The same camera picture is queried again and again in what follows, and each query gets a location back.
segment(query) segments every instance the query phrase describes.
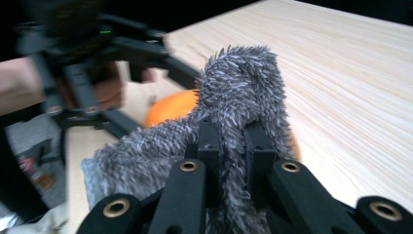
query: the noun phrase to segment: light wood surface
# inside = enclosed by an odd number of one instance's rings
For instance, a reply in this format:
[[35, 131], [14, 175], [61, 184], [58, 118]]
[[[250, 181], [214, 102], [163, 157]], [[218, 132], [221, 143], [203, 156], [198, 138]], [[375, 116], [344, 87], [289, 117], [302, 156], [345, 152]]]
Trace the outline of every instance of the light wood surface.
[[[413, 27], [287, 0], [268, 0], [168, 35], [201, 69], [216, 51], [267, 45], [279, 55], [291, 129], [304, 164], [338, 200], [380, 195], [413, 212]], [[128, 83], [124, 110], [143, 121], [149, 96], [179, 91], [157, 73]], [[74, 128], [68, 137], [69, 229], [88, 213], [80, 162], [113, 141]]]

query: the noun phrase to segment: orange object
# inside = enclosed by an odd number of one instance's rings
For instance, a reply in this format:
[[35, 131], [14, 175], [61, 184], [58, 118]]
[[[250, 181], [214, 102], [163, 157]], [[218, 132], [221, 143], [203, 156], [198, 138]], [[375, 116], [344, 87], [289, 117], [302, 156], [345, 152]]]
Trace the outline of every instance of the orange object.
[[194, 90], [179, 92], [161, 99], [149, 110], [144, 127], [150, 128], [167, 119], [174, 120], [187, 116], [197, 106], [197, 100]]

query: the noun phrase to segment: bolt hole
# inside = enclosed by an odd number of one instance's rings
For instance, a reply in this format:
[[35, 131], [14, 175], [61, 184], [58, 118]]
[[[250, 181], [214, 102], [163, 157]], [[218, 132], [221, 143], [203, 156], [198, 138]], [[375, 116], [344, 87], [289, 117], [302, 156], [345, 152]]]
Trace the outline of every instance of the bolt hole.
[[395, 207], [387, 203], [373, 202], [370, 204], [370, 209], [376, 215], [391, 221], [399, 221], [402, 218], [401, 213]]
[[179, 167], [184, 172], [192, 172], [198, 168], [198, 164], [192, 161], [188, 161], [188, 162], [181, 163]]
[[119, 204], [114, 204], [113, 206], [111, 206], [109, 208], [109, 211], [112, 212], [112, 213], [117, 213], [117, 212], [121, 211], [124, 207], [125, 207], [124, 204], [120, 204], [120, 203]]
[[294, 163], [283, 163], [282, 168], [290, 173], [298, 173], [300, 171], [300, 167]]
[[130, 202], [126, 199], [118, 199], [107, 204], [103, 209], [103, 214], [107, 217], [117, 217], [128, 211]]
[[167, 229], [167, 234], [181, 234], [182, 228], [177, 225], [172, 225]]

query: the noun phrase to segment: gray fuzzy fabric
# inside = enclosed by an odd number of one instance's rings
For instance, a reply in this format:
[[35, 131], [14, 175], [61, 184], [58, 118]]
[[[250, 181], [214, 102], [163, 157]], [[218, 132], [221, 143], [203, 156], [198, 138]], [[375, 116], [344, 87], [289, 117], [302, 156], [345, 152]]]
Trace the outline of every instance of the gray fuzzy fabric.
[[292, 159], [276, 55], [267, 47], [237, 47], [210, 58], [198, 81], [198, 106], [185, 118], [138, 129], [82, 163], [91, 208], [114, 193], [139, 200], [162, 188], [185, 145], [197, 142], [199, 121], [210, 116], [227, 151], [218, 208], [207, 211], [207, 233], [270, 233], [265, 213], [246, 189], [244, 127], [259, 121], [278, 154]]

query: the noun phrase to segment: black metal frame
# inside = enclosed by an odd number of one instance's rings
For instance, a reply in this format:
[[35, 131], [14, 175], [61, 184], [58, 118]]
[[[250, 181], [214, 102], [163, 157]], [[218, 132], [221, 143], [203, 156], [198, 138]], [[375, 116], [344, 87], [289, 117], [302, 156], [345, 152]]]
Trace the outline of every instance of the black metal frame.
[[[139, 126], [117, 109], [99, 111], [93, 84], [100, 79], [99, 69], [110, 61], [128, 61], [131, 79], [136, 82], [141, 81], [143, 69], [159, 67], [167, 70], [168, 77], [184, 88], [196, 88], [198, 71], [169, 54], [163, 32], [139, 22], [100, 15], [91, 29], [92, 36], [82, 42], [51, 37], [42, 24], [24, 24], [20, 32], [19, 52], [33, 60], [43, 82], [46, 99], [42, 109], [63, 130], [93, 126], [120, 138]], [[68, 82], [78, 108], [66, 108], [56, 85], [56, 75], [62, 75]]]
[[[142, 201], [126, 194], [104, 198], [77, 233], [205, 233], [206, 210], [220, 202], [225, 152], [208, 118], [200, 122], [199, 136], [172, 166], [163, 189]], [[248, 191], [256, 209], [266, 210], [272, 233], [413, 230], [413, 215], [386, 198], [363, 197], [355, 209], [335, 200], [304, 165], [277, 157], [259, 123], [248, 125], [244, 138]]]

